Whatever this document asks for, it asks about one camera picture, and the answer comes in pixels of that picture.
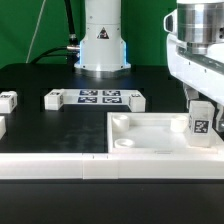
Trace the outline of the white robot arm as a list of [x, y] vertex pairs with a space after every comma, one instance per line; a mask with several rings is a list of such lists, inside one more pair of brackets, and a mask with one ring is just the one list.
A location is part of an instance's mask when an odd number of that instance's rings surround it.
[[[78, 71], [94, 77], [128, 69], [121, 38], [121, 0], [84, 0], [86, 32]], [[170, 74], [192, 101], [203, 94], [217, 103], [216, 130], [224, 132], [224, 0], [176, 0], [163, 19]]]

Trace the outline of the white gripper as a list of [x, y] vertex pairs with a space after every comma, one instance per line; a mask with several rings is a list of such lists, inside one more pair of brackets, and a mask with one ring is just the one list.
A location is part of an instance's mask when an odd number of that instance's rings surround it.
[[224, 8], [177, 8], [164, 18], [170, 74], [183, 83], [186, 108], [199, 93], [217, 105], [224, 132]]

